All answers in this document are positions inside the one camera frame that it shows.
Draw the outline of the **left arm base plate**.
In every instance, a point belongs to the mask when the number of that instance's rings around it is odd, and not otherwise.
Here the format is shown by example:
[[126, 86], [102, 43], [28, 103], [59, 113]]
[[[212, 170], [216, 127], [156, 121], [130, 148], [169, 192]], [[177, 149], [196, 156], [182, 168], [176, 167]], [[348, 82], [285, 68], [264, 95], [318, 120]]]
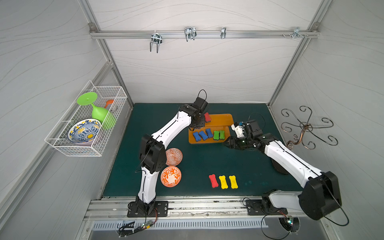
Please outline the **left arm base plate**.
[[167, 217], [168, 216], [168, 201], [154, 201], [145, 204], [140, 200], [130, 202], [128, 204], [128, 218], [152, 218], [152, 217]]

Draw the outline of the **red eraser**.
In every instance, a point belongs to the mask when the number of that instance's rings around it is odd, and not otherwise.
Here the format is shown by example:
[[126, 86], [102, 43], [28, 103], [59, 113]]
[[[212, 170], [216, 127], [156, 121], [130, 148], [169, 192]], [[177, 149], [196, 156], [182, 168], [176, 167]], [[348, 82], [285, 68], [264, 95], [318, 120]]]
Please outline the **red eraser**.
[[204, 114], [204, 117], [205, 117], [205, 122], [206, 122], [206, 123], [210, 123], [210, 122], [212, 121], [212, 119], [211, 119], [209, 113], [205, 113], [205, 114]]
[[212, 188], [217, 188], [217, 187], [219, 186], [215, 174], [209, 175], [209, 179], [210, 179], [210, 181], [211, 181], [211, 186], [212, 186]]

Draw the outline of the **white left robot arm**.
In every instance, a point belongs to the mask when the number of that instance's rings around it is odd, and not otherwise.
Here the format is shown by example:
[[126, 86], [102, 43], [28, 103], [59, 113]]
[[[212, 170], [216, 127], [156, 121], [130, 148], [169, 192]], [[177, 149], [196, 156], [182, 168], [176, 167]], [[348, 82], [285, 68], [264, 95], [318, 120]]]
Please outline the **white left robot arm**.
[[179, 107], [176, 115], [160, 130], [144, 135], [140, 146], [140, 172], [142, 175], [136, 203], [146, 209], [154, 206], [158, 175], [167, 161], [166, 150], [172, 140], [185, 128], [205, 126], [204, 113], [208, 103], [197, 97], [194, 103]]

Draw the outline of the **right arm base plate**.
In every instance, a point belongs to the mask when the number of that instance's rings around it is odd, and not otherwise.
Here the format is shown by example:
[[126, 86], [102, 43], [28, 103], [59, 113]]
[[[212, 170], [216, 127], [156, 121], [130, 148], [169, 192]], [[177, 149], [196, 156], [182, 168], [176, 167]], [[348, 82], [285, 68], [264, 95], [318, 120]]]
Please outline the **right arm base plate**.
[[249, 216], [288, 215], [286, 208], [276, 208], [266, 199], [253, 200], [244, 198], [242, 204], [246, 207]]

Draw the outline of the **yellow eraser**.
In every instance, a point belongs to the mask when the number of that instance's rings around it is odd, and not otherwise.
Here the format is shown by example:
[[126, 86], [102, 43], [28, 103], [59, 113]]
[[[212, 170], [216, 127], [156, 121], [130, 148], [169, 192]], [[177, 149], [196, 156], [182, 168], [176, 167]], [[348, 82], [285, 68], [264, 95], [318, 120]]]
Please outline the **yellow eraser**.
[[237, 184], [237, 178], [236, 176], [229, 176], [230, 182], [231, 182], [231, 188], [232, 189], [237, 189], [238, 184]]
[[228, 184], [227, 184], [226, 176], [219, 176], [219, 180], [220, 180], [220, 183], [221, 183], [221, 188], [222, 189], [227, 189], [228, 188]]

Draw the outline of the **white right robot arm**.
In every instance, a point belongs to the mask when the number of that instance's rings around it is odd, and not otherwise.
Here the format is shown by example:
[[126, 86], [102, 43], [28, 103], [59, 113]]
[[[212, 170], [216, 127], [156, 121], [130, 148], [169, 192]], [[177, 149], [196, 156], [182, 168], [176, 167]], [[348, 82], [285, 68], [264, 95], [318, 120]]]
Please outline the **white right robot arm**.
[[300, 192], [273, 190], [263, 195], [265, 212], [291, 209], [305, 213], [313, 220], [320, 220], [342, 207], [338, 178], [332, 172], [323, 172], [305, 162], [289, 150], [272, 134], [255, 138], [229, 137], [225, 141], [229, 149], [257, 149], [277, 162], [303, 188]]

